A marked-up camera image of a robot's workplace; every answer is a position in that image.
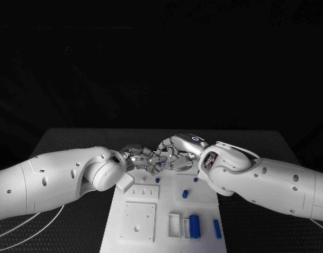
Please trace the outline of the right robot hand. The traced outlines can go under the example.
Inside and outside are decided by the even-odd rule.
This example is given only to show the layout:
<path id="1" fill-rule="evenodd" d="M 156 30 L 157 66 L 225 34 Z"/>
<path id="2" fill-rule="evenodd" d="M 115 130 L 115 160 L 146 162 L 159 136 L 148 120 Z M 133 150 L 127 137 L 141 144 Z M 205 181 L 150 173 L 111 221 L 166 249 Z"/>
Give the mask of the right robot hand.
<path id="1" fill-rule="evenodd" d="M 166 138 L 160 142 L 156 150 L 156 154 L 159 155 L 164 149 L 167 150 L 167 159 L 170 159 L 170 162 L 164 163 L 161 166 L 163 169 L 177 172 L 187 171 L 193 163 L 199 161 L 208 147 L 209 144 L 206 141 L 190 133 L 179 133 Z"/>

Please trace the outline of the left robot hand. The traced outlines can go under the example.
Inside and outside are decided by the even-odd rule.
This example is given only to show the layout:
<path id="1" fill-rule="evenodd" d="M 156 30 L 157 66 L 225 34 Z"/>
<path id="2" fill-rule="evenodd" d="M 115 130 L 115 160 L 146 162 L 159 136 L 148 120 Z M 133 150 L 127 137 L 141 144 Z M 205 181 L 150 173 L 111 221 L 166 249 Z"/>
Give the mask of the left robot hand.
<path id="1" fill-rule="evenodd" d="M 120 150 L 125 157 L 125 171 L 134 169 L 144 170 L 151 176 L 156 176 L 163 170 L 163 165 L 167 161 L 166 156 L 156 154 L 148 148 L 140 144 L 130 144 Z"/>

